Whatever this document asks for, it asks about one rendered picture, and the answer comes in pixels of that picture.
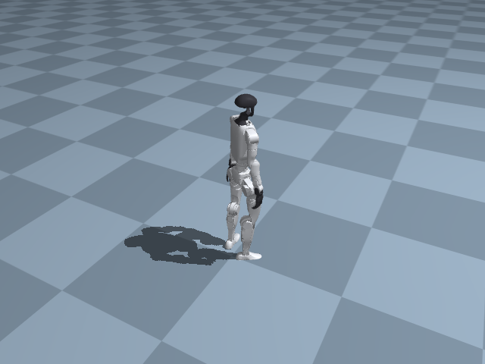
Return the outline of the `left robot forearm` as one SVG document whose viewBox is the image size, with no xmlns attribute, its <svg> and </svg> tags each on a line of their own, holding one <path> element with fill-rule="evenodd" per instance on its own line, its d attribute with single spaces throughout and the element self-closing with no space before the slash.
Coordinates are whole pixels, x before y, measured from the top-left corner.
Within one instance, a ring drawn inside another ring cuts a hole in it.
<svg viewBox="0 0 485 364">
<path fill-rule="evenodd" d="M 231 160 L 231 165 L 235 165 L 236 164 L 236 161 L 234 160 L 234 158 L 232 156 L 231 146 L 230 146 L 230 160 Z"/>
</svg>

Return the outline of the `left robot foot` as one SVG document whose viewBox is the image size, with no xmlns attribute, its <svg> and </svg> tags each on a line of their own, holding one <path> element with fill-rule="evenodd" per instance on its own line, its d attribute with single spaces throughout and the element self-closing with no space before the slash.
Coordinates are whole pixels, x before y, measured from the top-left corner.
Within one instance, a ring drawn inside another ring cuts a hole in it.
<svg viewBox="0 0 485 364">
<path fill-rule="evenodd" d="M 240 239 L 240 235 L 239 235 L 239 234 L 234 234 L 234 240 L 233 240 L 233 241 L 231 241 L 231 239 L 230 239 L 230 240 L 228 240 L 228 239 L 227 239 L 227 241 L 226 241 L 226 243 L 225 243 L 225 248 L 226 248 L 226 249 L 231 249 L 231 248 L 233 247 L 233 245 L 234 245 L 235 243 L 237 243 L 237 241 L 238 241 L 239 239 Z"/>
</svg>

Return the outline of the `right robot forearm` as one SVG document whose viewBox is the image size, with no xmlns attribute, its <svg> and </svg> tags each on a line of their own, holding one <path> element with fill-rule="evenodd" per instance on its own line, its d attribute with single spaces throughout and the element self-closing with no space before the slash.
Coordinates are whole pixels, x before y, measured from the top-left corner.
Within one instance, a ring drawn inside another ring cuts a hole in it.
<svg viewBox="0 0 485 364">
<path fill-rule="evenodd" d="M 259 193 L 263 190 L 263 186 L 261 184 L 261 177 L 260 177 L 260 164 L 258 162 L 253 162 L 251 165 L 251 171 L 249 172 L 250 176 L 252 176 L 252 184 L 255 188 L 259 189 Z"/>
</svg>

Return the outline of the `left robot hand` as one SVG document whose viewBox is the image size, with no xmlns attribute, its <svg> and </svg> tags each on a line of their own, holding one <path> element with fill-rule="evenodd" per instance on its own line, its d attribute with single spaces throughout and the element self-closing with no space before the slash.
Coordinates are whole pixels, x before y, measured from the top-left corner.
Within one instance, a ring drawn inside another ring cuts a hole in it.
<svg viewBox="0 0 485 364">
<path fill-rule="evenodd" d="M 231 165 L 231 160 L 229 160 L 229 168 L 232 168 L 233 166 L 235 166 L 235 165 Z M 228 168 L 228 169 L 229 169 L 229 168 Z M 230 179 L 229 179 L 229 180 L 230 180 Z M 228 175 L 227 175 L 227 182 L 228 182 Z"/>
</svg>

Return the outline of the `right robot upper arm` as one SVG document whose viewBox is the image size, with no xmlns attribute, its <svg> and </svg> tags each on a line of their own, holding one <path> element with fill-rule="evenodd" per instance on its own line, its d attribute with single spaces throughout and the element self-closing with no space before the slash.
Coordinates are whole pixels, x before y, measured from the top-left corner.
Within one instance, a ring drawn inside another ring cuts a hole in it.
<svg viewBox="0 0 485 364">
<path fill-rule="evenodd" d="M 247 164 L 251 169 L 252 163 L 258 162 L 257 159 L 255 159 L 259 142 L 258 133 L 256 133 L 253 129 L 246 130 L 245 140 L 247 143 Z"/>
</svg>

